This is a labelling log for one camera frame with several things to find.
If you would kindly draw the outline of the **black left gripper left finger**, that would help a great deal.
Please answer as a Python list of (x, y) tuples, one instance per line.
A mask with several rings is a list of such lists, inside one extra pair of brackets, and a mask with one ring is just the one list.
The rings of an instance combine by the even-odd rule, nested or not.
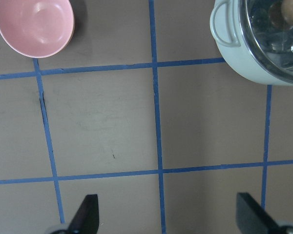
[(99, 229), (98, 195), (86, 195), (68, 228), (68, 234), (96, 234)]

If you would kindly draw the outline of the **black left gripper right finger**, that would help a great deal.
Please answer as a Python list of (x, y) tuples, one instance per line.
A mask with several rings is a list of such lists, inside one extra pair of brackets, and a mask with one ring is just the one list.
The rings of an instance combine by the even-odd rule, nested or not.
[(236, 224), (242, 234), (280, 233), (280, 226), (249, 193), (236, 195)]

